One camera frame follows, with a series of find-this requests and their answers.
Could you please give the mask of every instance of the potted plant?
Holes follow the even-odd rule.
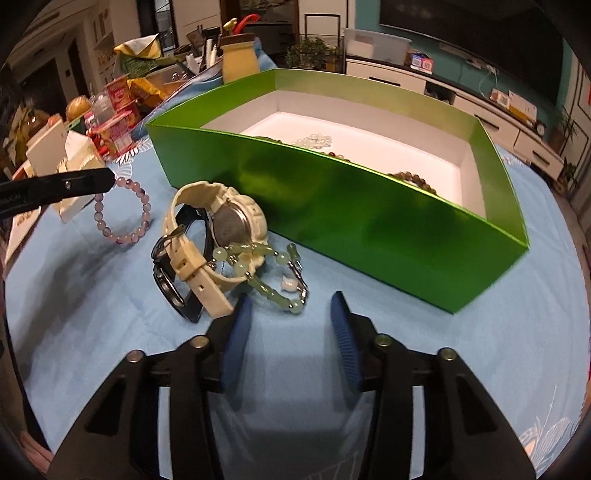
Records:
[[[292,69],[328,70],[327,67],[335,64],[335,55],[336,48],[328,46],[321,38],[303,38],[287,50],[285,62]]]
[[[558,125],[554,127],[552,135],[550,136],[550,142],[548,143],[550,148],[560,155],[567,142],[571,140],[573,136],[577,135],[577,129],[578,127],[574,123],[574,120],[567,111],[562,108]]]
[[[559,195],[564,195],[569,188],[569,183],[571,180],[576,183],[574,179],[574,172],[577,169],[572,163],[567,162],[564,160],[564,166],[562,167],[562,172],[560,172],[560,176],[558,180],[554,182],[554,189],[556,193]]]

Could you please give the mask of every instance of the white rubber watch strap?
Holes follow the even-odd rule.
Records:
[[[163,235],[178,227],[175,208],[181,204],[192,207],[204,207],[209,212],[217,212],[228,200],[234,200],[247,207],[246,216],[252,230],[253,241],[267,243],[267,223],[258,205],[250,197],[240,195],[234,188],[221,183],[198,181],[181,188],[174,196],[170,210],[163,224]],[[233,307],[224,292],[246,281],[246,277],[224,277],[214,272],[195,246],[183,233],[173,238],[166,246],[171,266],[180,280],[186,282],[203,307],[212,318],[232,313]],[[246,262],[251,274],[265,261],[260,255],[241,254],[240,260]]]

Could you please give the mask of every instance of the screw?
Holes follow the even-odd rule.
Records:
[[[385,333],[380,333],[378,336],[376,336],[374,342],[378,346],[390,346],[392,345],[392,337],[390,337],[390,335],[386,335]]]
[[[136,364],[144,357],[144,355],[145,353],[143,353],[142,350],[132,350],[127,354],[125,358],[130,364]]]
[[[450,362],[451,360],[455,360],[457,358],[457,353],[453,348],[445,347],[439,350],[439,355],[444,360]]]
[[[189,343],[193,348],[205,348],[209,344],[209,338],[205,335],[197,335],[191,338]]]

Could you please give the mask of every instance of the black tool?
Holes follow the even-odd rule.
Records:
[[[207,395],[237,380],[251,327],[251,299],[215,319],[175,351],[127,354],[70,429],[50,480],[160,479],[158,388],[170,387],[170,452],[175,480],[221,480]]]
[[[108,168],[68,171],[44,177],[9,181],[0,185],[0,220],[63,199],[106,193],[115,185]]]
[[[330,313],[349,384],[376,392],[359,480],[408,479],[415,385],[424,387],[425,398],[421,478],[535,480],[513,429],[456,351],[408,350],[378,334],[369,318],[351,313],[339,291]]]

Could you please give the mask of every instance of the light blue tablecloth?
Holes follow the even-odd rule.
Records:
[[[40,219],[7,281],[8,323],[25,388],[50,447],[111,369],[136,348],[175,349],[203,333],[173,312],[152,279],[150,249],[175,190],[154,150],[133,171],[151,197],[154,226],[138,245],[105,241],[87,207],[64,225]],[[589,370],[586,292],[573,241],[549,189],[531,170],[508,166],[531,251],[460,313],[451,315],[305,248],[310,301],[301,316],[253,296],[253,325],[237,392],[212,395],[217,445],[228,480],[350,480],[361,462],[373,396],[348,390],[329,319],[345,293],[354,312],[409,348],[459,351],[507,416],[541,472],[574,430]],[[140,204],[125,189],[105,199],[114,231],[137,227]],[[287,240],[270,235],[284,248]],[[278,285],[282,271],[265,269]],[[413,476],[422,471],[423,415],[415,396]],[[161,396],[161,472],[170,476],[167,391]]]

